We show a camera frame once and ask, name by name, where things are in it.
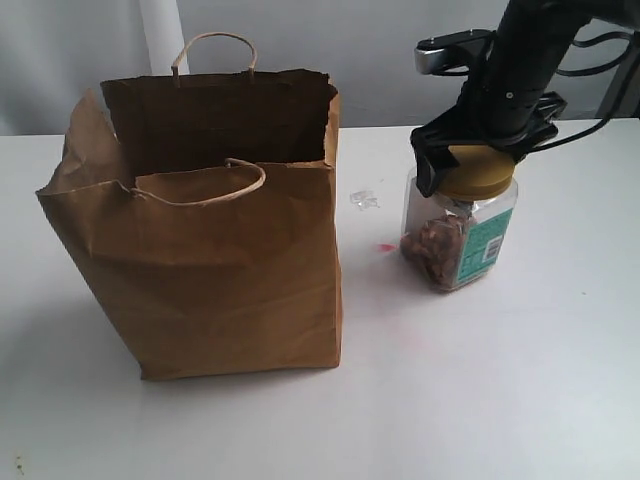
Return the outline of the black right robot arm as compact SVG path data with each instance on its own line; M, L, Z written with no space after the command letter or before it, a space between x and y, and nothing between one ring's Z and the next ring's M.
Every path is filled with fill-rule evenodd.
M547 87L572 46L639 45L636 1L511 1L495 30L431 37L414 50L422 75L462 76L453 107L410 136L420 193L431 197L460 165L450 147L486 145L514 164L561 145L553 121L566 101Z

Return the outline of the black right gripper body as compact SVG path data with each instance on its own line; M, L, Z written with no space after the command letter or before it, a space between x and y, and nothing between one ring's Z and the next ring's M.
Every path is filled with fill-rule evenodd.
M424 131L450 146L488 145L503 150L523 136L530 120L554 124L566 106L555 92L510 90L492 97L483 88L474 90L464 84L454 106L426 124Z

